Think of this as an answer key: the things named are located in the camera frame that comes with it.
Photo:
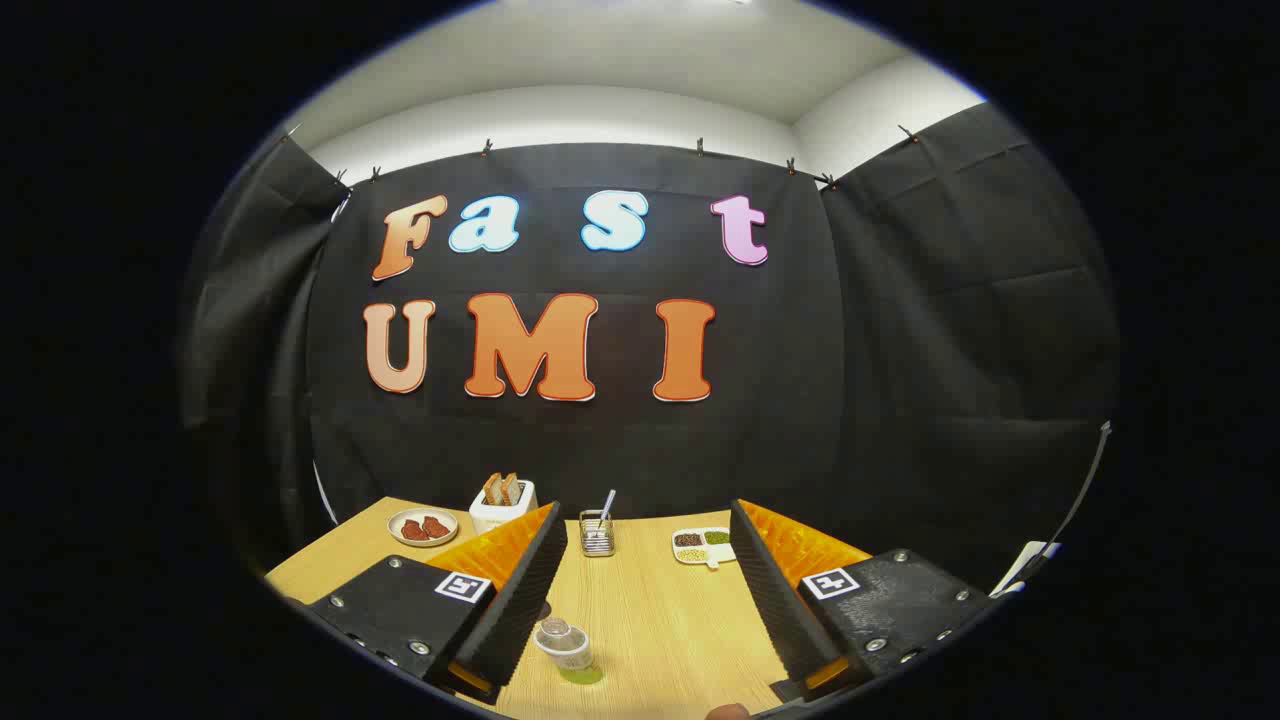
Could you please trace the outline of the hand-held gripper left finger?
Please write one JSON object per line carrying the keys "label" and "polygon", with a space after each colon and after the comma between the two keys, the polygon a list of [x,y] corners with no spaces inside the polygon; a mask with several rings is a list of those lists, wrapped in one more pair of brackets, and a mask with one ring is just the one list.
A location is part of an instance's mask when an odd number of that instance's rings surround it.
{"label": "hand-held gripper left finger", "polygon": [[308,603],[416,682],[488,705],[509,684],[568,544],[550,502],[428,561],[387,555]]}

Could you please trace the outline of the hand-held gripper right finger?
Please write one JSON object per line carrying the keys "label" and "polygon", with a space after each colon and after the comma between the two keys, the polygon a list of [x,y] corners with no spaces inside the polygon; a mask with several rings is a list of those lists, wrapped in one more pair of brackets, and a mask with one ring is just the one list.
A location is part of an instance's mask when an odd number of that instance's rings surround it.
{"label": "hand-held gripper right finger", "polygon": [[872,555],[746,500],[730,505],[730,539],[772,647],[805,701],[924,661],[997,602],[913,550]]}

